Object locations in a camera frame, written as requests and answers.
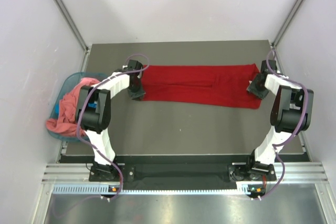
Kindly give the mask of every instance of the metal frame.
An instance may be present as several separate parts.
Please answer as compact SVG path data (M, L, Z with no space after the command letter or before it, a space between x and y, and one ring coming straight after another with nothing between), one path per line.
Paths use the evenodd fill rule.
M80 71L85 71L88 57L90 55L90 48L85 43L83 37L81 36L76 24L71 18L68 10L66 9L62 0L54 0L59 10L61 11L65 21L69 25L69 28L75 35L78 43L81 45L83 50L85 51L85 55L83 58L83 62L80 66ZM277 36L271 45L276 49L277 45L281 41L284 36L286 30L291 24L293 18L298 12L304 0L296 0L291 11L286 17L283 25L279 29ZM281 61L279 57L277 57L279 69L284 72ZM305 136L303 133L299 134L300 140L304 144L304 147L308 151L309 148L307 146L307 142L305 141ZM59 158L64 151L66 150L67 144L60 145L60 151L56 163L59 162ZM336 201L334 195L331 191L330 185L328 183L328 178L324 172L323 166L319 162L297 162L297 163L285 163L286 173L284 180L281 182L282 184L315 184L318 197L321 202L321 207L323 209L325 218L328 223L336 222ZM275 164L276 175L279 178L282 173L282 166L279 163ZM85 164L48 164L46 167L45 174L43 176L43 180L41 183L39 195L38 195L38 203L36 205L35 212L33 214L33 218L31 223L44 223L46 218L46 213L48 206L50 204L51 195L53 193L62 193L65 190L66 193L76 194L83 193L83 191L87 190L88 187L97 188L98 191L93 192L99 194L101 188L105 188L105 186L118 186L119 182L109 182L109 183L94 183L89 182L89 171L87 170ZM202 194L202 195L213 195L213 194L221 194L221 195L241 195L246 194L246 183L245 182L237 182L236 189L221 189L221 190L123 190L121 194L140 194L140 195L185 195L185 194Z
M293 18L295 17L296 13L298 12L299 8L301 7L302 3L304 0L296 0L292 9L290 10L289 14L287 15L284 23L282 24L280 30L278 31L272 45L274 47L276 47L280 40L282 39L282 37L284 36L288 26L290 25L290 23L292 22Z
M75 22L73 21L73 19L71 18L67 8L65 7L64 3L62 0L54 0L57 7L59 8L60 12L62 13L65 21L67 22L67 24L69 25L69 28L71 29L71 31L73 32L74 36L76 37L78 43L80 44L80 46L83 48L84 51L88 50L88 46L86 45L82 35L80 34Z

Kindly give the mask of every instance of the pink cloth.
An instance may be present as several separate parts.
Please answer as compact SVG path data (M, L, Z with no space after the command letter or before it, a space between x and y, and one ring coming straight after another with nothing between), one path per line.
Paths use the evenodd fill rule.
M80 88L99 82L94 78L82 78L80 83L59 101L58 119L48 119L46 122L47 129L62 136L76 136L77 123L75 122L75 114ZM86 135L84 130L80 129L80 135Z

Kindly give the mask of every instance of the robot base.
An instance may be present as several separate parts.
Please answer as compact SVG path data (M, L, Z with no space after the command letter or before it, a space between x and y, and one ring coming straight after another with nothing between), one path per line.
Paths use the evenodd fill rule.
M93 162L90 170L90 182L110 182L118 181L118 171L110 165L101 165Z
M246 165L229 165L228 166L230 181L239 182L239 181L253 181L262 182L262 175L251 173L251 170L248 169ZM274 166L269 166L269 172L265 174L266 181L276 181L277 176L275 175Z

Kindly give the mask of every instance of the gray table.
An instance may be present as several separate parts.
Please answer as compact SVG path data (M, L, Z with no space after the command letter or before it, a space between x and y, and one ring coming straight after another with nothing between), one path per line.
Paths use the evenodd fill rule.
M260 67L268 41L160 42L94 44L87 71L111 74L131 54L147 55L153 65L245 65ZM265 138L275 96L258 110L178 102L131 101L126 91L112 99L109 126L118 155L249 154ZM283 153L303 153L299 139ZM81 143L69 144L67 155L91 154Z

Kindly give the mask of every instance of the blue basket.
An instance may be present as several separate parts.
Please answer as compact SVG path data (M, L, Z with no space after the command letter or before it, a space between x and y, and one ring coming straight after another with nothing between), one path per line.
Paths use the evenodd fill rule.
M106 79L108 76L104 73L86 73L86 72L79 72L79 73L74 73L70 75L65 82L63 83L63 86L61 88L61 91L58 94L58 97L56 99L56 103L53 107L53 110L51 111L50 118L58 119L58 114L56 113L56 107L59 104L59 101L63 99L64 95L69 93L73 88L80 82L80 80L84 77L89 77L89 78L95 78L99 81L102 81ZM68 142L79 142L79 139L76 137L71 137L71 136L62 136L58 133L52 132L48 130L49 134L57 139L60 139L62 141L68 141Z

